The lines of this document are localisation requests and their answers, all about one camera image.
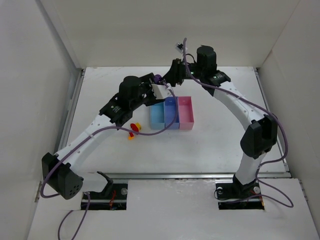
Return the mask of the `orange lego piece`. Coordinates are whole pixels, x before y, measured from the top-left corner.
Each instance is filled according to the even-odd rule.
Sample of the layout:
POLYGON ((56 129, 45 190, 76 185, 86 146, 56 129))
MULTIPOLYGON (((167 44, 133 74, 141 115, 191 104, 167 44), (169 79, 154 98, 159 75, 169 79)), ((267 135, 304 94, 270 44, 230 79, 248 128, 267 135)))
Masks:
POLYGON ((129 133, 128 140, 133 140, 135 138, 133 133, 129 133))

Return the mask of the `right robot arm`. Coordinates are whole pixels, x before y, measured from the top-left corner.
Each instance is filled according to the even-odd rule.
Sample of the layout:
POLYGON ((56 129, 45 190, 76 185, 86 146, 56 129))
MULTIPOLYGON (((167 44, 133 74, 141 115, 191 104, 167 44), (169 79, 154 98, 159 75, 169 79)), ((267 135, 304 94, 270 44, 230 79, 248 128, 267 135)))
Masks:
POLYGON ((219 200, 247 198, 258 186, 256 173, 262 160, 277 142, 277 122, 270 114, 249 104, 237 91, 231 78, 218 70, 217 54, 211 46, 200 46, 193 63, 187 62, 187 49, 182 43, 177 43, 175 47, 183 58, 172 61, 164 80, 174 87, 181 85, 185 79, 196 79, 212 97, 230 110, 245 131, 240 140, 243 155, 239 168, 231 183, 216 186, 216 193, 219 200))

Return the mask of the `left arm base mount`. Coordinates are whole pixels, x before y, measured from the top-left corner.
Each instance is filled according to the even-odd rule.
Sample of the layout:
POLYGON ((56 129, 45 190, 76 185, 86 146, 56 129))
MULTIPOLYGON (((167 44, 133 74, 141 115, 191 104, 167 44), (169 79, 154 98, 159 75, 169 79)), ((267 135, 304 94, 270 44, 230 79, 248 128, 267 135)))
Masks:
POLYGON ((124 211, 127 209, 128 181, 116 180, 107 195, 90 192, 89 210, 124 211))

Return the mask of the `red lego piece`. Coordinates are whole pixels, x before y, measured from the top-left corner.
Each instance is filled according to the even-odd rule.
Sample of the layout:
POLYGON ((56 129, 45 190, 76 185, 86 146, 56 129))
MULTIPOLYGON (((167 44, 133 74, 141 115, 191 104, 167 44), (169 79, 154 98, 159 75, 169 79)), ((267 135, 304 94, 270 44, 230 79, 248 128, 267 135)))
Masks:
POLYGON ((131 124, 130 124, 130 128, 131 128, 134 132, 139 132, 139 131, 136 129, 135 123, 131 123, 131 124))

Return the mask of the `purple lego piece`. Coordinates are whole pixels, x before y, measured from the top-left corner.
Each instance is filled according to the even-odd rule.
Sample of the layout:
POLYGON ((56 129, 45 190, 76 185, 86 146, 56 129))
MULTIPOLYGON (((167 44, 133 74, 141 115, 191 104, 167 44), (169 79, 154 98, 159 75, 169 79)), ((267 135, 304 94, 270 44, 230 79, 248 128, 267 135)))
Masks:
POLYGON ((162 81, 162 76, 159 74, 156 74, 153 78, 153 81, 155 84, 158 84, 160 81, 162 81))

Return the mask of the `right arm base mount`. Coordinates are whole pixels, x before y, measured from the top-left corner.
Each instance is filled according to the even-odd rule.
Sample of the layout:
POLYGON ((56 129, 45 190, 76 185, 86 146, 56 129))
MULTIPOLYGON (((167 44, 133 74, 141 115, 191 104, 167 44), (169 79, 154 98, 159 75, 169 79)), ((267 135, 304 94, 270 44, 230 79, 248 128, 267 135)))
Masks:
POLYGON ((214 197, 219 210, 264 210, 260 185, 255 182, 247 189, 239 189, 233 182, 215 184, 214 197))

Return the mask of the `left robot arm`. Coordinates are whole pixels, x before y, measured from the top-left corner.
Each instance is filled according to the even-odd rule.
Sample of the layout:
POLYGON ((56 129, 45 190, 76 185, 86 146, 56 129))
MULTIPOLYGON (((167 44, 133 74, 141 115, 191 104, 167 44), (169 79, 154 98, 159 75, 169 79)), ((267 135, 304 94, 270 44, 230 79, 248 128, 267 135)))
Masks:
POLYGON ((70 200, 79 192, 107 195, 112 179, 101 171, 82 173, 82 164, 105 139, 118 130, 124 130, 124 124, 132 118, 136 109, 142 105, 162 103, 172 95, 172 85, 159 75, 126 76, 118 92, 76 139, 58 152, 48 152, 42 157, 40 196, 45 199, 61 196, 70 200))

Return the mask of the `light blue container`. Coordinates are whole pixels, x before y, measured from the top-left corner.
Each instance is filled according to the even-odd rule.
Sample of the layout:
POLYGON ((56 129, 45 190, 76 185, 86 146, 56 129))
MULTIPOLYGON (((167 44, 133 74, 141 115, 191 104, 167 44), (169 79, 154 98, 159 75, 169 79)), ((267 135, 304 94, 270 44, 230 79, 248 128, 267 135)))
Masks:
POLYGON ((150 128, 152 130, 162 130, 165 128, 165 111, 163 102, 150 107, 150 128))

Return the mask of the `pink container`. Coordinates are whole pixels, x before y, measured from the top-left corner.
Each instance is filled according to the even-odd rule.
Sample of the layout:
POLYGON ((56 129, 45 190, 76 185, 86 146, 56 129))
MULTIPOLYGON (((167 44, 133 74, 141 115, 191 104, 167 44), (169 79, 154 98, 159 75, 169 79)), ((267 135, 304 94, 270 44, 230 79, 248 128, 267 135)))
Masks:
POLYGON ((179 129, 190 131, 194 126, 194 113, 192 98, 190 96, 178 97, 178 114, 179 114, 179 129))

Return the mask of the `yellow lego piece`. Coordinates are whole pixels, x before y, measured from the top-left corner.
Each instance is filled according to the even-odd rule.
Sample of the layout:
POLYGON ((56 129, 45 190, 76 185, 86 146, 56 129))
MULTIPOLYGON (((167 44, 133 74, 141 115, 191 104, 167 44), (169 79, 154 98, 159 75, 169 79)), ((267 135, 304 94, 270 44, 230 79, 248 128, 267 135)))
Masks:
POLYGON ((135 126, 138 132, 142 129, 141 125, 138 122, 135 123, 135 126))

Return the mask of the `aluminium rail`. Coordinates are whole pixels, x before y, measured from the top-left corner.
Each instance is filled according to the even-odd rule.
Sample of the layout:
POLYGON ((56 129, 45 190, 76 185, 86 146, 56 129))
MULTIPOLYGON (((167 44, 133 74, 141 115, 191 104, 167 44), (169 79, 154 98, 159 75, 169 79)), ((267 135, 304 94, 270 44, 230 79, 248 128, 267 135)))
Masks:
MULTIPOLYGON (((180 179, 232 179, 233 173, 105 173, 112 179, 126 180, 180 180, 180 179)), ((260 172, 262 179, 290 179, 289 172, 260 172)))

